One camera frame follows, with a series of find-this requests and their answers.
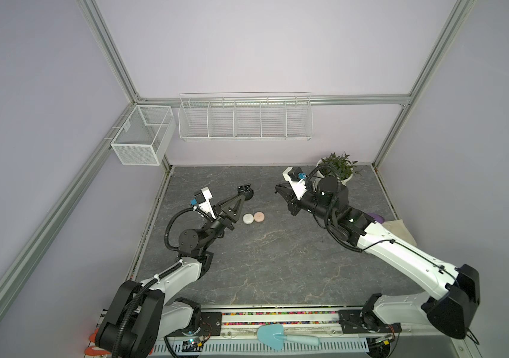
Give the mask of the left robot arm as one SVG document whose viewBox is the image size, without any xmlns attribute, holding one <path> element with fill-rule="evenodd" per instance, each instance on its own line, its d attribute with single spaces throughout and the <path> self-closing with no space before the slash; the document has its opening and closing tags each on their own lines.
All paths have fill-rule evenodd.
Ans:
<svg viewBox="0 0 509 358">
<path fill-rule="evenodd" d="M 176 213 L 174 218 L 178 219 L 197 212 L 205 223 L 199 229 L 182 231 L 177 246 L 164 240 L 165 246 L 178 255 L 169 268 L 141 282 L 127 280 L 121 284 L 96 332 L 95 346 L 113 357 L 148 357 L 158 339 L 178 331 L 200 332 L 200 304 L 176 294 L 208 272 L 214 257 L 209 247 L 224 237 L 226 230 L 235 228 L 244 203 L 253 195 L 251 186 L 245 184 L 238 187 L 236 195 L 212 205 L 204 188 L 190 207 Z"/>
</svg>

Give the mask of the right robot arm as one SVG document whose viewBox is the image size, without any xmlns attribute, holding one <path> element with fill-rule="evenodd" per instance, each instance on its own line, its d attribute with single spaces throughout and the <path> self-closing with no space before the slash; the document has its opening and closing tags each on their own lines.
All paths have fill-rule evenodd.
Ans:
<svg viewBox="0 0 509 358">
<path fill-rule="evenodd" d="M 439 260 L 396 236 L 374 216 L 348 203 L 348 188 L 333 166 L 328 167 L 330 176 L 315 181 L 320 169 L 317 166 L 310 174 L 299 167 L 283 171 L 284 180 L 275 191 L 290 213 L 310 213 L 344 249 L 377 257 L 423 290 L 412 295 L 373 294 L 351 323 L 369 332 L 395 324 L 432 325 L 456 340 L 470 337 L 481 303 L 478 271 Z"/>
</svg>

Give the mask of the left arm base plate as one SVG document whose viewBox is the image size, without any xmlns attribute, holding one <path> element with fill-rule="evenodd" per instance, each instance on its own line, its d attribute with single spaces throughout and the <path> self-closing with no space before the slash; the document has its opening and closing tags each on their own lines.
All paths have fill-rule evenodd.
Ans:
<svg viewBox="0 0 509 358">
<path fill-rule="evenodd" d="M 218 337 L 223 326 L 223 313 L 220 311 L 194 314 L 190 323 L 180 330 L 169 334 L 169 337 Z"/>
</svg>

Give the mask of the pink earbud charging case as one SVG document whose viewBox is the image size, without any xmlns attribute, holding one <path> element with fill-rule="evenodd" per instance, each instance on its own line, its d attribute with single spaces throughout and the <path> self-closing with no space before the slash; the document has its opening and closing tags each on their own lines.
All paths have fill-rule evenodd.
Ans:
<svg viewBox="0 0 509 358">
<path fill-rule="evenodd" d="M 265 219 L 265 215 L 262 212 L 257 212 L 253 215 L 255 222 L 263 222 Z"/>
</svg>

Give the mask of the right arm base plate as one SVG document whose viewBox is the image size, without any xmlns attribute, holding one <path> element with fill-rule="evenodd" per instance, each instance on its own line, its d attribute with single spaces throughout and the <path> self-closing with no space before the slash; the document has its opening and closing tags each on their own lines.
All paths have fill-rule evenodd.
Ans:
<svg viewBox="0 0 509 358">
<path fill-rule="evenodd" d="M 340 310 L 339 324 L 344 334 L 398 334 L 402 332 L 400 323 L 385 324 L 373 313 L 362 313 L 362 310 Z"/>
</svg>

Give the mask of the black earbud charging case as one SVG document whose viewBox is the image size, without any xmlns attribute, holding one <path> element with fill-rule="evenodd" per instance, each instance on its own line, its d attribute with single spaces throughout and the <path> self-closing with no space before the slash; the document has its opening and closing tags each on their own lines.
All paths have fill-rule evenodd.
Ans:
<svg viewBox="0 0 509 358">
<path fill-rule="evenodd" d="M 237 193 L 239 195 L 243 195 L 245 197 L 246 201 L 249 201 L 254 196 L 254 189 L 252 188 L 252 185 L 247 183 L 244 185 L 241 185 L 237 188 Z"/>
</svg>

